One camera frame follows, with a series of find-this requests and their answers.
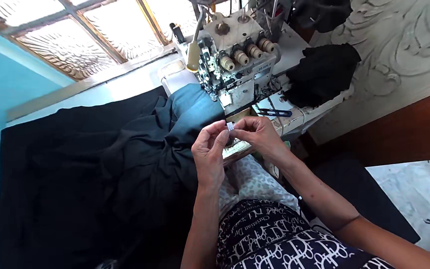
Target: machine brand logo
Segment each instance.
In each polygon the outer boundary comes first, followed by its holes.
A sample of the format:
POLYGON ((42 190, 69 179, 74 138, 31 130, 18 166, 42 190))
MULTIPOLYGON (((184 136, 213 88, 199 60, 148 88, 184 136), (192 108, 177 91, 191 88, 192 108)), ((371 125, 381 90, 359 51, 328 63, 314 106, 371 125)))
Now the machine brand logo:
POLYGON ((264 69, 268 68, 269 66, 271 66, 271 63, 265 64, 264 66, 260 67, 257 72, 260 72, 261 70, 264 70, 264 69))

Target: hand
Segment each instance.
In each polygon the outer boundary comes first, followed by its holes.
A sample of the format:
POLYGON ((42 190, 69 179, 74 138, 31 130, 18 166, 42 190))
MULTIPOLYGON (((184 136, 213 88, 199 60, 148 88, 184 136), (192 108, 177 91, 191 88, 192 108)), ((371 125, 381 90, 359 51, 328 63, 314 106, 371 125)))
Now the hand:
POLYGON ((220 189, 225 177, 222 152, 227 141, 225 120, 212 123, 200 131, 192 146, 199 189, 216 192, 220 189))
POLYGON ((244 117, 233 127, 231 136, 250 143, 265 160, 277 167, 293 155, 267 117, 244 117))

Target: cloth hanging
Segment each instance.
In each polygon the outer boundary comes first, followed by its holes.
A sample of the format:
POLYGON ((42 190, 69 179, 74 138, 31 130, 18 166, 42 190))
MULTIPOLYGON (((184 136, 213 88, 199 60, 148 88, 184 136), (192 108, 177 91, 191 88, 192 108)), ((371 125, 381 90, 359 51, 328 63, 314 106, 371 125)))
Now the cloth hanging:
POLYGON ((180 267, 197 189, 190 148, 224 113, 198 84, 163 92, 1 132, 0 269, 180 267))
POLYGON ((298 22, 302 28, 315 29, 320 33, 334 30, 349 17, 350 0, 297 0, 293 4, 290 26, 298 22))
POLYGON ((305 58, 287 71, 292 83, 284 95, 297 107, 317 107, 349 89, 357 63, 356 49, 349 44, 324 45, 303 50, 305 58))

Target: woman's left hand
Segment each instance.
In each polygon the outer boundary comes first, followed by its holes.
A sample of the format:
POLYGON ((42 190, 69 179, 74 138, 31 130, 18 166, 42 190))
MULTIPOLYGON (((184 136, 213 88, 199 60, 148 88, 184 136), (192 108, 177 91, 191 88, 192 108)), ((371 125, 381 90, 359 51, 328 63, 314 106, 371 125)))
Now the woman's left hand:
POLYGON ((218 191, 224 179, 223 148, 228 141, 225 120, 204 127, 192 146, 197 168, 198 187, 218 191))

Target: woman's right hand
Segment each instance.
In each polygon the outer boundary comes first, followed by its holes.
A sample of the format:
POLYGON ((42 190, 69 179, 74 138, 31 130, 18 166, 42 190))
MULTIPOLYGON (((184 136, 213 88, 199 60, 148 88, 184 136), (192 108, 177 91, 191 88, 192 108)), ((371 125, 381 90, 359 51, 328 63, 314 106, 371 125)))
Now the woman's right hand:
POLYGON ((233 127, 230 136, 247 141, 265 160, 277 167, 294 156, 267 117, 244 117, 233 127))

